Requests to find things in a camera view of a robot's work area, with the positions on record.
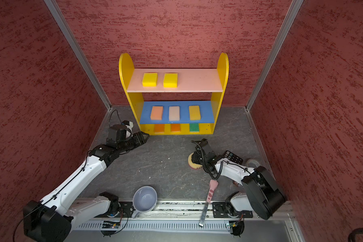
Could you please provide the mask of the green scrub sponge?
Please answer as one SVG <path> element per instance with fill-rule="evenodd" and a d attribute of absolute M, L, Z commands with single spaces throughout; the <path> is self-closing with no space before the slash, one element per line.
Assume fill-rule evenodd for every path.
<path fill-rule="evenodd" d="M 190 132 L 191 133 L 198 133 L 198 132 L 200 132 L 199 124 L 198 123 L 189 124 L 189 129 L 190 129 Z"/>

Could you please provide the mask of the orange sponge yellow base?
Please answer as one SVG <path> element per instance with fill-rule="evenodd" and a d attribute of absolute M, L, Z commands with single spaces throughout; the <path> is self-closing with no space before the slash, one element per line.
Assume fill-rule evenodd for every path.
<path fill-rule="evenodd" d="M 154 134 L 163 134 L 165 132 L 165 124 L 155 124 Z"/>
<path fill-rule="evenodd" d="M 180 133 L 181 132 L 180 124 L 170 124 L 170 131 L 171 133 Z"/>

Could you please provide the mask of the large yellow sponge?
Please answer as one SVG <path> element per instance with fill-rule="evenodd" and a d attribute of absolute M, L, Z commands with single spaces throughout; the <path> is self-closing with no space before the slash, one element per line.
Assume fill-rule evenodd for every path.
<path fill-rule="evenodd" d="M 199 121 L 201 119 L 200 107 L 198 105 L 189 106 L 189 116 L 191 121 Z"/>

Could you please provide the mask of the beige pink sponge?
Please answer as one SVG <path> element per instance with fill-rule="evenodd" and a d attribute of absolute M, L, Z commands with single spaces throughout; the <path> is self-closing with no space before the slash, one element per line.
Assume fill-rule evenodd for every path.
<path fill-rule="evenodd" d="M 170 106 L 168 113 L 168 120 L 170 122 L 176 122 L 180 120 L 180 107 L 179 106 Z"/>

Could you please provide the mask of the salmon orange sponge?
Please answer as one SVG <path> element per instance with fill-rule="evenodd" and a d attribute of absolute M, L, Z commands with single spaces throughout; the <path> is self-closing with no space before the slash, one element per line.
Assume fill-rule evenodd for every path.
<path fill-rule="evenodd" d="M 153 106 L 150 119 L 152 121 L 161 121 L 163 116 L 163 106 Z"/>

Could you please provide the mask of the yellow square sponge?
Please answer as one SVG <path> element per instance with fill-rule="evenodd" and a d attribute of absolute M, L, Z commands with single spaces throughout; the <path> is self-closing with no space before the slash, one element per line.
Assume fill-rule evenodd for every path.
<path fill-rule="evenodd" d="M 142 79 L 143 87 L 156 87 L 158 80 L 158 73 L 144 73 Z"/>
<path fill-rule="evenodd" d="M 178 73 L 165 73 L 163 78 L 164 88 L 177 88 Z"/>

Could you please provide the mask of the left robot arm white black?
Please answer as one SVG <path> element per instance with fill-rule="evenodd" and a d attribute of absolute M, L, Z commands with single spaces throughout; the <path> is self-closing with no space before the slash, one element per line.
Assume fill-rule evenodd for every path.
<path fill-rule="evenodd" d="M 31 200 L 23 208 L 24 235 L 36 242 L 62 242 L 77 226 L 99 215 L 122 217 L 118 196 L 103 192 L 93 200 L 71 209 L 84 189 L 117 158 L 143 144 L 150 135 L 116 126 L 105 144 L 88 151 L 84 162 L 64 182 L 39 202 Z"/>

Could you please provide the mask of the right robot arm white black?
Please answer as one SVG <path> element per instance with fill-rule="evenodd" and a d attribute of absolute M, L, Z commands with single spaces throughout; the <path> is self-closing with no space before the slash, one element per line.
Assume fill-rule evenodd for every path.
<path fill-rule="evenodd" d="M 232 180 L 242 188 L 241 192 L 233 193 L 225 201 L 224 210 L 230 217 L 251 211 L 267 220 L 287 201 L 286 194 L 272 174 L 255 160 L 249 160 L 248 165 L 244 166 L 243 160 L 228 150 L 222 155 L 216 155 L 207 139 L 192 143 L 195 144 L 195 151 L 189 155 L 189 166 L 201 168 L 211 177 L 202 219 L 206 217 L 208 205 L 221 177 Z"/>

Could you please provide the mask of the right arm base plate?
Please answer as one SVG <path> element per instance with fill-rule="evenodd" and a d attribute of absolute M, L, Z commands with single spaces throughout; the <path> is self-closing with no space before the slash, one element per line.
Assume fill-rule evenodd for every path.
<path fill-rule="evenodd" d="M 252 211 L 243 210 L 241 212 L 236 211 L 230 203 L 227 202 L 213 202 L 213 217 L 214 218 L 253 218 Z"/>

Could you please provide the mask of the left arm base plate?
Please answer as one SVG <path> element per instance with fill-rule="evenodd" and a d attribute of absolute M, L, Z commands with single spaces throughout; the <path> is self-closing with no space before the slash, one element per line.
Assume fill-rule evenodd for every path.
<path fill-rule="evenodd" d="M 106 212 L 107 217 L 132 217 L 134 211 L 134 206 L 132 201 L 112 201 L 110 203 L 109 209 Z"/>

